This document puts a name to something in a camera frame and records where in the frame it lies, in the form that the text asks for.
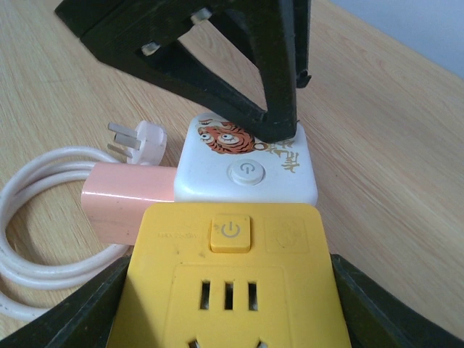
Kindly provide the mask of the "yellow cube socket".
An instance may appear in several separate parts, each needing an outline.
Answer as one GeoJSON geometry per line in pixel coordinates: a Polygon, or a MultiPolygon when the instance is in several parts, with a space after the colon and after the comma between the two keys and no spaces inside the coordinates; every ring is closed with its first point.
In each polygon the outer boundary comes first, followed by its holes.
{"type": "Polygon", "coordinates": [[[349,347],[320,213],[308,204],[156,203],[109,347],[349,347]]]}

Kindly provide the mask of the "pink socket with cable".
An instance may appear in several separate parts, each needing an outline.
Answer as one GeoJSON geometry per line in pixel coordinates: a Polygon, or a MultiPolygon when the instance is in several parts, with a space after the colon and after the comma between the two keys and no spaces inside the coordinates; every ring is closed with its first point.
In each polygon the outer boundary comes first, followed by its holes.
{"type": "Polygon", "coordinates": [[[42,154],[21,168],[1,191],[1,274],[33,289],[68,289],[89,281],[136,240],[145,209],[174,200],[175,168],[160,166],[167,131],[149,121],[135,129],[110,123],[115,142],[108,147],[125,156],[119,162],[102,150],[67,146],[42,154]],[[9,245],[6,227],[27,201],[70,181],[84,182],[81,207],[100,241],[109,246],[83,261],[61,266],[34,264],[9,245]]]}

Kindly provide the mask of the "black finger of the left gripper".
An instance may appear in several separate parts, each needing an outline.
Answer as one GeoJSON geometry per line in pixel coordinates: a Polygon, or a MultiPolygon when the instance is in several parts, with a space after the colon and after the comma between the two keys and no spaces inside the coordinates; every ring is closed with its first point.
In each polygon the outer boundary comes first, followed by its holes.
{"type": "Polygon", "coordinates": [[[55,14],[100,62],[200,104],[262,141],[297,131],[291,1],[63,1],[55,14]],[[203,9],[239,30],[237,41],[259,70],[266,108],[181,43],[203,9]]]}
{"type": "Polygon", "coordinates": [[[305,88],[311,76],[308,72],[311,0],[295,1],[295,64],[297,88],[305,88]]]}

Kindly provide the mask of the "white tiger cube socket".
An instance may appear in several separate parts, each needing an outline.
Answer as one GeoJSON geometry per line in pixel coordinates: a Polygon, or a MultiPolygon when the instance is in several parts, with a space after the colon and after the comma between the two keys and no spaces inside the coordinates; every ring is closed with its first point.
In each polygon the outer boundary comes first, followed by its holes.
{"type": "Polygon", "coordinates": [[[266,143],[214,112],[191,121],[173,190],[177,202],[318,201],[302,125],[295,137],[266,143]]]}

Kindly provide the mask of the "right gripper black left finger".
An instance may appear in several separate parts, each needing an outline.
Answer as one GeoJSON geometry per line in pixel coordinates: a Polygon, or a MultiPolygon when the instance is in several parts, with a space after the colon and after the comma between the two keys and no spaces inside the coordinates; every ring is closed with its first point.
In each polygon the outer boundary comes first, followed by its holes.
{"type": "Polygon", "coordinates": [[[2,347],[105,347],[128,265],[114,261],[45,314],[1,340],[2,347]]]}

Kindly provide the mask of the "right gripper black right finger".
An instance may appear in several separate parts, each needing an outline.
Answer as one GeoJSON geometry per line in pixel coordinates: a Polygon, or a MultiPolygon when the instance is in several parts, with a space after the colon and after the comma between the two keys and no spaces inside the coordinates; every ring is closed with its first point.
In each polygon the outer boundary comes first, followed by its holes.
{"type": "Polygon", "coordinates": [[[339,254],[331,255],[353,347],[462,347],[459,339],[423,317],[339,254]]]}

